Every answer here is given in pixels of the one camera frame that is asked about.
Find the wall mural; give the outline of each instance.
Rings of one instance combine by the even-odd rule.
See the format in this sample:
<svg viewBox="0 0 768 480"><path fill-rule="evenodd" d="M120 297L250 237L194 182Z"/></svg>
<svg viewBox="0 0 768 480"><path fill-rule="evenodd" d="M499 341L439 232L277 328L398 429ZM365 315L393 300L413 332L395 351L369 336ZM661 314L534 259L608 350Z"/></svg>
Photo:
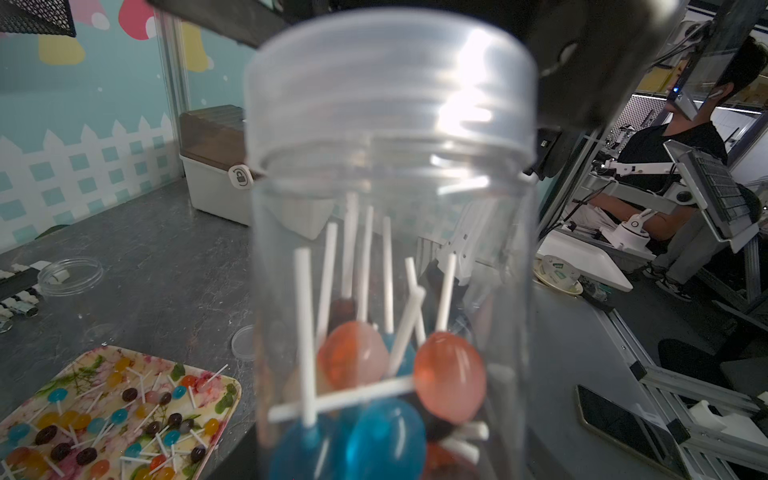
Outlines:
<svg viewBox="0 0 768 480"><path fill-rule="evenodd" d="M153 9L71 10L76 38L0 35L0 251L182 173Z"/></svg>

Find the black t-shirt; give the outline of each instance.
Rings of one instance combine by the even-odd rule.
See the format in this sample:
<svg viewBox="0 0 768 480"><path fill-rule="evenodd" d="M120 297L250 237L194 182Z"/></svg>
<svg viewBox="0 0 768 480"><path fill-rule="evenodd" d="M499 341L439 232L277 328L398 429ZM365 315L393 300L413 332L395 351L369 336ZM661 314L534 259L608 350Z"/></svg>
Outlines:
<svg viewBox="0 0 768 480"><path fill-rule="evenodd" d="M711 121L682 131L679 134L665 137L664 131L666 129L667 125L657 125L656 127L648 127L638 131L629 139L618 160L623 164L671 162L672 160L667 155L667 151L664 150L664 142L675 140L713 155L721 159L724 164L727 162L728 153L725 151L725 143ZM667 180L669 180L668 177L668 175L628 175L626 177L617 177L617 179L622 184L658 192L664 188Z"/></svg>

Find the plastic jar lid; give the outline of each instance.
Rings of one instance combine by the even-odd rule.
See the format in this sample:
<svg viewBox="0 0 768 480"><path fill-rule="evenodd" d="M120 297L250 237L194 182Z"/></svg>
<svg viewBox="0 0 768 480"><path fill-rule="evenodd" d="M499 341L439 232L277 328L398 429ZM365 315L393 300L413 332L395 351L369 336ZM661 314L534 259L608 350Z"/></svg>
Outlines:
<svg viewBox="0 0 768 480"><path fill-rule="evenodd" d="M232 353L239 360L251 362L256 358L253 351L253 325L244 326L237 330L232 337Z"/></svg>
<svg viewBox="0 0 768 480"><path fill-rule="evenodd" d="M95 258L67 258L40 270L38 284L43 296L69 296L93 288L103 277L104 267Z"/></svg>

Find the cable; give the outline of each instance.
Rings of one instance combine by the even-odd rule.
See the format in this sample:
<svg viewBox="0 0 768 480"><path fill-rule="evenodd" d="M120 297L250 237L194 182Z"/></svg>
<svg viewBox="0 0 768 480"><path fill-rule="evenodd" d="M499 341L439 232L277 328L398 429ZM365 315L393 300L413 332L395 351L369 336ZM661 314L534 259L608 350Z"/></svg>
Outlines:
<svg viewBox="0 0 768 480"><path fill-rule="evenodd" d="M557 223L555 223L554 225L552 225L551 227L548 227L546 230L544 230L544 232L541 234L541 237L542 237L542 238L543 238L543 237L546 237L546 236L547 236L547 234L548 234L549 232L551 232L552 230L554 230L555 228L557 228L557 227L559 227L559 226L561 226L561 225L564 225L564 224L565 224L565 222L567 222L568 220L570 220L570 218L571 218L571 217L573 217L573 216L574 216L574 214L576 213L576 210L578 210L579 208L581 208L581 206L582 206L582 205L586 205L586 204L588 204L590 200L592 200L593 198L595 198L597 195L601 194L601 193L603 192L603 190L605 190L605 189L606 189L606 187L607 187L608 185L612 184L612 183L613 183L613 182L615 182L615 181L616 181L616 180L612 178L610 181L608 181L608 183L606 183L606 184L605 184L605 185L603 185L602 187L600 187L600 188L596 188L596 189L592 190L592 191L589 193L589 195L587 195L587 196L586 196L585 198L583 198L582 200L577 200L577 201L576 201L576 204L577 204L577 205L576 205L576 208L574 208L573 210L571 210L571 212L570 212L570 213L569 213L569 214L566 216L566 218L564 218L562 221L560 221L560 222L557 222ZM565 210L565 207L566 207L567 205L568 205L568 202L566 202L566 203L563 203L563 207L560 209L560 213L558 214L558 217L560 217L560 216L563 214L563 211Z"/></svg>

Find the clear plastic jar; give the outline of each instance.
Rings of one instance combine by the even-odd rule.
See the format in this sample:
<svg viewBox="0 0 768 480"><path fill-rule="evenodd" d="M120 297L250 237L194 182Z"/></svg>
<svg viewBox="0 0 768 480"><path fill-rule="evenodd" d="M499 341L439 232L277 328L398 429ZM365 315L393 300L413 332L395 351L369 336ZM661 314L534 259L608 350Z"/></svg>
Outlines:
<svg viewBox="0 0 768 480"><path fill-rule="evenodd" d="M329 15L254 58L268 478L522 478L536 81L503 31L422 10Z"/></svg>

